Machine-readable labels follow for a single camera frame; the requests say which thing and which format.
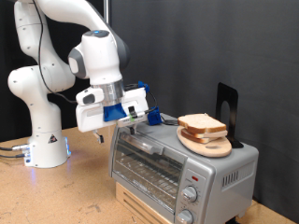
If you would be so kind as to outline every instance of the black plate holder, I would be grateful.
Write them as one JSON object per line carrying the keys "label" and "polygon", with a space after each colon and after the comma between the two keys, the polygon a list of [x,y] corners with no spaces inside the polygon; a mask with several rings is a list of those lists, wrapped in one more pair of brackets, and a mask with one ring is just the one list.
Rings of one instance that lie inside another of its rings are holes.
{"label": "black plate holder", "polygon": [[216,119],[221,121],[221,107],[224,101],[230,106],[230,121],[228,127],[227,139],[231,142],[232,148],[244,147],[242,143],[235,139],[235,123],[237,111],[238,93],[235,89],[224,85],[218,84],[217,103],[216,103]]}

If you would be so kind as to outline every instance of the toaster oven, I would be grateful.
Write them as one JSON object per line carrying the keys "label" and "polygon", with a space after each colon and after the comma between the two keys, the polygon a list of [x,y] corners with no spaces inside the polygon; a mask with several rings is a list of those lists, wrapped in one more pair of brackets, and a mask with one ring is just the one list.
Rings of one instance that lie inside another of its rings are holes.
{"label": "toaster oven", "polygon": [[116,127],[109,174],[171,223],[223,224],[251,205],[258,156],[244,144],[204,157],[179,142],[177,126],[144,122],[133,135]]}

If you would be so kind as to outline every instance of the toaster oven window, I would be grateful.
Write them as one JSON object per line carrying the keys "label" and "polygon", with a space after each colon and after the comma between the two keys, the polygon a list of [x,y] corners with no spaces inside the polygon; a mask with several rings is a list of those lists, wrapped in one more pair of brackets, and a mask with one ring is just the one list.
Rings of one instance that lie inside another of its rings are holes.
{"label": "toaster oven window", "polygon": [[165,156],[167,153],[150,155],[120,136],[114,149],[113,172],[175,214],[183,163]]}

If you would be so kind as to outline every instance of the bread slice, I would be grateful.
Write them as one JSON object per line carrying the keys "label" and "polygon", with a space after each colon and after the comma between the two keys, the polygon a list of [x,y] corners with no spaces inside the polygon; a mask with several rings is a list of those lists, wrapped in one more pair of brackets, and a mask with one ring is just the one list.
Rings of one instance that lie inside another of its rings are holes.
{"label": "bread slice", "polygon": [[189,134],[188,132],[183,132],[184,130],[186,129],[182,129],[181,130],[181,135],[193,142],[197,142],[197,143],[201,143],[201,144],[206,144],[206,143],[209,143],[211,141],[214,141],[216,139],[219,139],[219,137],[207,137],[207,138],[196,138],[194,136],[192,136],[192,134]]}
{"label": "bread slice", "polygon": [[178,124],[189,133],[216,133],[226,131],[226,125],[208,114],[186,115],[178,118]]}
{"label": "bread slice", "polygon": [[216,133],[189,133],[187,129],[182,129],[181,131],[195,138],[219,138],[225,137],[227,135],[227,131],[221,131]]}

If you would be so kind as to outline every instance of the wooden plate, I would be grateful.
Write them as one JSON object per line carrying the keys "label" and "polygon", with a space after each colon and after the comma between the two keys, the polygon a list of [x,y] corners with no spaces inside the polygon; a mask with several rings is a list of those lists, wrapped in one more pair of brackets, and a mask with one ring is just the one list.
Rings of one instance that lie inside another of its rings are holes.
{"label": "wooden plate", "polygon": [[222,137],[207,144],[193,142],[181,135],[182,126],[178,126],[177,135],[179,141],[189,150],[207,157],[224,157],[231,153],[232,145],[226,137]]}

